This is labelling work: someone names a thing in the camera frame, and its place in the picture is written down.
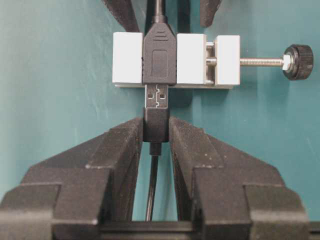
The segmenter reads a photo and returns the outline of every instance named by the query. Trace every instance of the metal usb connector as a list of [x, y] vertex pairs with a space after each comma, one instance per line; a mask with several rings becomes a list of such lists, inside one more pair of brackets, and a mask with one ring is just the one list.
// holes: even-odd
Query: metal usb connector
[[145, 85], [145, 107], [156, 109], [168, 108], [168, 85]]

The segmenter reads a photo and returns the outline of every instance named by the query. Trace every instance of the teal wall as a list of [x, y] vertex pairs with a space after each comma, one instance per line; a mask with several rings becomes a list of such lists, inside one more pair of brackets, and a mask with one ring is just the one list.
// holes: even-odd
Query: teal wall
[[[146, 0], [133, 0], [144, 29]], [[170, 91], [172, 114], [276, 166], [311, 220], [320, 219], [318, 0], [223, 0], [214, 25], [191, 31], [241, 35], [243, 57], [277, 57], [292, 43], [314, 50], [310, 79], [278, 68], [242, 68], [233, 90]], [[173, 29], [175, 0], [167, 1]], [[142, 115], [143, 89], [112, 85], [112, 33], [124, 31], [100, 0], [0, 0], [0, 198], [28, 167]], [[150, 159], [144, 146], [134, 219], [143, 220]], [[177, 217], [169, 146], [159, 165], [155, 220]]]

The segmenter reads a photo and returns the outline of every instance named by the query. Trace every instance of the metal threaded rod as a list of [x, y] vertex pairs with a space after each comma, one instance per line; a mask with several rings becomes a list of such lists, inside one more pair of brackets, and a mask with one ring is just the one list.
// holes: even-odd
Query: metal threaded rod
[[[208, 66], [216, 66], [217, 58], [208, 57], [206, 59]], [[241, 58], [240, 66], [244, 67], [282, 67], [284, 60], [282, 58]]]
[[241, 58], [240, 66], [247, 67], [282, 67], [282, 58]]

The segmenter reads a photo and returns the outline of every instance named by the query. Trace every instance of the usb connector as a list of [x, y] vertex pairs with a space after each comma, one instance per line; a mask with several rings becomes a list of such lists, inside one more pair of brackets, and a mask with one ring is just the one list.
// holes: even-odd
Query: usb connector
[[168, 85], [145, 85], [143, 140], [165, 143], [169, 140]]
[[168, 108], [168, 85], [145, 85], [145, 107], [156, 109]]

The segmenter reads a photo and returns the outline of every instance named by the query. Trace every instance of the black knob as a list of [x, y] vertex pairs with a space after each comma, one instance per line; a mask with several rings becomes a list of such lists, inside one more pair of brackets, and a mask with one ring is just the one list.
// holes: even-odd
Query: black knob
[[304, 80], [310, 76], [314, 67], [314, 54], [310, 46], [293, 44], [284, 54], [291, 56], [290, 68], [283, 71], [288, 79]]

